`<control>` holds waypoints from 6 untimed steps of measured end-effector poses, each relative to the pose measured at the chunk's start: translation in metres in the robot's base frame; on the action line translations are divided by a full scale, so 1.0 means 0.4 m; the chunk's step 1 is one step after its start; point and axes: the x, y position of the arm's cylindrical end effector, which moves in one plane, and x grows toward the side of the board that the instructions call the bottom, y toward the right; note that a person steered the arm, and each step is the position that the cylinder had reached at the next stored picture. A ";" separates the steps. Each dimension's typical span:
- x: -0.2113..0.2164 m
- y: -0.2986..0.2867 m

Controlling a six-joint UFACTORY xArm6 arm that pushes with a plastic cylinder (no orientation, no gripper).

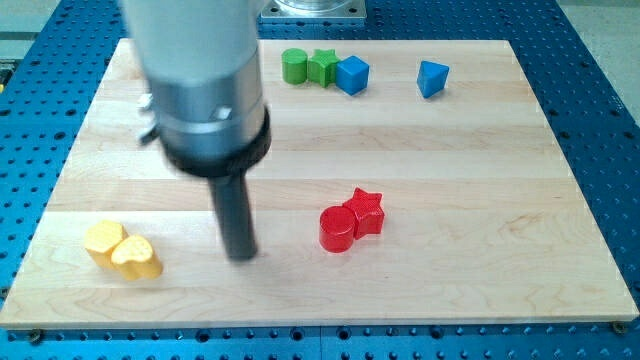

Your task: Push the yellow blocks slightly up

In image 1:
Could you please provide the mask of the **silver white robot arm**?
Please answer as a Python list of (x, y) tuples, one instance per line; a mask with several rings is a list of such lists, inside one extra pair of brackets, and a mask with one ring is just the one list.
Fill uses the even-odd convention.
[(243, 173), (270, 146), (254, 0), (122, 0), (167, 158), (202, 177)]

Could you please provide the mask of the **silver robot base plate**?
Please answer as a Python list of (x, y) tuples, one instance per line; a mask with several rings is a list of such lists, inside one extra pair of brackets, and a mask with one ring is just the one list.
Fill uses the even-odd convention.
[(260, 11), (259, 22), (363, 24), (365, 0), (269, 0)]

